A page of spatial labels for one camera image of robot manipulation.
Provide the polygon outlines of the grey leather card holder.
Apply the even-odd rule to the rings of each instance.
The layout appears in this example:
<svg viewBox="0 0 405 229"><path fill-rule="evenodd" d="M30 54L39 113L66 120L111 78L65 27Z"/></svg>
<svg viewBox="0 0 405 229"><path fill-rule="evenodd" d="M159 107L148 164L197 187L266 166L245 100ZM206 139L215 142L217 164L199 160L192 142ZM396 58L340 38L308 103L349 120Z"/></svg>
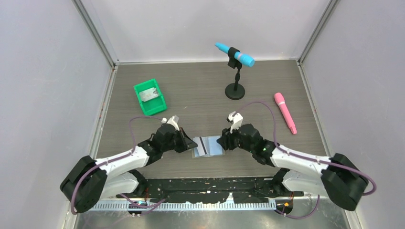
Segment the grey leather card holder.
<svg viewBox="0 0 405 229"><path fill-rule="evenodd" d="M210 155L207 157L212 157L212 156L222 156L224 155L224 150L222 149L222 147L216 142L216 140L219 138L220 136L209 136L209 153Z"/></svg>

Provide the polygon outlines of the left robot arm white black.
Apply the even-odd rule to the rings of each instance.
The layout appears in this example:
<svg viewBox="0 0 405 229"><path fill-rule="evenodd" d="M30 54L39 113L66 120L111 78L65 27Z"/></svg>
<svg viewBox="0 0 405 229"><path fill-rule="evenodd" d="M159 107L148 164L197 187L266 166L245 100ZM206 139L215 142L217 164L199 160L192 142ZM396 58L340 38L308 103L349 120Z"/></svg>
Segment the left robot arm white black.
<svg viewBox="0 0 405 229"><path fill-rule="evenodd" d="M73 214L90 210L99 200L119 194L142 197L146 193L145 178L137 168L160 160L163 153L182 153L196 148L182 127L162 124L150 138L123 153L92 159L84 156L60 184L60 190L71 203Z"/></svg>

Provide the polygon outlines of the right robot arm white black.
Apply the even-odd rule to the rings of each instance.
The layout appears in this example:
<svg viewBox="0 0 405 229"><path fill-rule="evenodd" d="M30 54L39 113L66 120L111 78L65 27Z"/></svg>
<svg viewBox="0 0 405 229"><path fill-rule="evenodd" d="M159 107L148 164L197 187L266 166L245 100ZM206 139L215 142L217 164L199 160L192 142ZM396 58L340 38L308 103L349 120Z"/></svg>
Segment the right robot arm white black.
<svg viewBox="0 0 405 229"><path fill-rule="evenodd" d="M258 163L278 167L277 175L282 177L272 187L279 196L302 191L326 196L340 208L354 211L370 181L343 154L328 157L292 150L263 138L252 124L237 130L223 129L217 143L224 150L240 148L250 152Z"/></svg>

